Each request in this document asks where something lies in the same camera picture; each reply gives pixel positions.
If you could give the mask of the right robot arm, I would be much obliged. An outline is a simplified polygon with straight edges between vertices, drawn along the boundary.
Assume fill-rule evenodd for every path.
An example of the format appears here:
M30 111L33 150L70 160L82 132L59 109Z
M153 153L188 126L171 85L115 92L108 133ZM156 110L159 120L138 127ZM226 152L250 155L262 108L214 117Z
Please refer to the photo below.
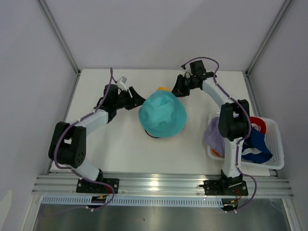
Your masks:
M172 93L185 97L190 91L200 88L220 107L218 130L225 142L225 158L220 178L205 180L201 187L206 196L247 196L248 189L243 180L241 151L243 142L250 136L251 123L249 103L230 96L216 80L216 72L207 72L203 57L193 58L181 67L190 66L189 77L178 75Z

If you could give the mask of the teal bucket hat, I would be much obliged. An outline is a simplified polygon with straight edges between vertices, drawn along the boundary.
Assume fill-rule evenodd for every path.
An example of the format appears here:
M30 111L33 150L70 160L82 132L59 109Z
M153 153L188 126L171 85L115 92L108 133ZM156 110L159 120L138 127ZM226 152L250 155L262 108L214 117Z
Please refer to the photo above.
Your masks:
M183 103L170 91L157 90L138 111L143 129L153 137L169 138L180 133L187 123Z

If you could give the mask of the lavender bucket hat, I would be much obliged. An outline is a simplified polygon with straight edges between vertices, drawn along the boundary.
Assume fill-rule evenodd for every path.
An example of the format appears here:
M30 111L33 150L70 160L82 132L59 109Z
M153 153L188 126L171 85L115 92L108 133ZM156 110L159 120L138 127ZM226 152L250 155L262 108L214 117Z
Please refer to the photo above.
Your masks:
M204 143L215 150L220 156L225 154L224 138L218 129L219 117L214 117L210 120L204 132Z

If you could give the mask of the yellow bucket hat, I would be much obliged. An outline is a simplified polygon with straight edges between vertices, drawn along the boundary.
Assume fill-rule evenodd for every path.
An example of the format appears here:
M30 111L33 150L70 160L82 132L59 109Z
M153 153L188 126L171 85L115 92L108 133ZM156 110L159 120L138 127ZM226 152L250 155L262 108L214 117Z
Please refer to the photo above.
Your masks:
M159 88L157 89L157 91L166 91L166 92L171 92L171 90L170 90L170 89L165 88L165 87L159 87Z

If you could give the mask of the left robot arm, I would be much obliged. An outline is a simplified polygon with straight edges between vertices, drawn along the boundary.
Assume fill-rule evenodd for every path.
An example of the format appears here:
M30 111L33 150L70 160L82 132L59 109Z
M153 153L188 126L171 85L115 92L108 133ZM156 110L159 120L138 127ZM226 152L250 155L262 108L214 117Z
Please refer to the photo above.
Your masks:
M105 86L103 96L93 110L73 122L58 122L55 126L48 156L59 169L68 169L83 180L94 193L104 187L103 172L86 158L87 137L108 124L122 108L132 110L141 106L145 99L133 87L121 90L116 84Z

